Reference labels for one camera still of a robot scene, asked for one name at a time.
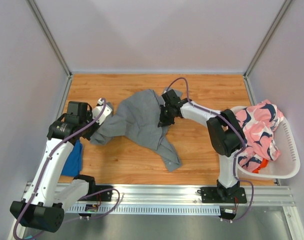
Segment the blue t-shirt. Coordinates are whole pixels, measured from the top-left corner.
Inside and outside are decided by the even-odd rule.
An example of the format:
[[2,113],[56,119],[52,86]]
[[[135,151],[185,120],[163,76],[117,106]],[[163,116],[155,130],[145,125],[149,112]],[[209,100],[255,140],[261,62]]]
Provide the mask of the blue t-shirt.
[[68,177],[77,176],[83,167],[83,145],[80,140],[77,140],[73,150],[69,154],[64,167],[62,169],[61,175]]

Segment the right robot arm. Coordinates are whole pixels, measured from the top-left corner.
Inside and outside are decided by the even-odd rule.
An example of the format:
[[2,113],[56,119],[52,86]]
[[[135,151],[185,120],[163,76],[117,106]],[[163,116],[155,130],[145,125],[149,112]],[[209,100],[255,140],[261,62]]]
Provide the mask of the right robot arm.
[[160,106],[160,127],[174,124],[178,117],[207,127],[212,147],[219,155],[220,172],[216,195],[220,201],[230,202],[240,186],[236,173],[236,156],[245,145],[245,136],[234,112],[230,109],[213,110],[188,98],[181,99],[172,89],[165,91],[162,98],[164,103]]

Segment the grey shirt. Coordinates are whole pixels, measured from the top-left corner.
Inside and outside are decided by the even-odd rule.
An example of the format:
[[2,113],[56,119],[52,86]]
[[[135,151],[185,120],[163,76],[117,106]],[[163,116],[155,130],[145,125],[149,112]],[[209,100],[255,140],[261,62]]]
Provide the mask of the grey shirt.
[[169,172],[180,168],[182,161],[166,138],[169,127],[158,126],[163,104],[162,97],[152,89],[134,93],[120,102],[116,112],[93,133],[90,143],[103,146],[114,137],[125,136],[157,153]]

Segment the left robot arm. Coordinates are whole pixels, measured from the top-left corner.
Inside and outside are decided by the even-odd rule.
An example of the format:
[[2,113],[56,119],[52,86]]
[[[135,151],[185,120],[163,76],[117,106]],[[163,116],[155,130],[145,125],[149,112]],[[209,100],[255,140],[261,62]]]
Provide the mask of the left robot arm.
[[89,140],[111,113],[105,98],[100,98],[95,107],[70,101],[67,112],[50,125],[46,149],[34,180],[22,200],[12,202],[10,207],[16,219],[15,239],[19,239],[19,225],[55,233],[63,223],[66,210],[81,198],[90,201],[96,196],[95,179],[88,175],[77,175],[59,193],[55,189],[77,140]]

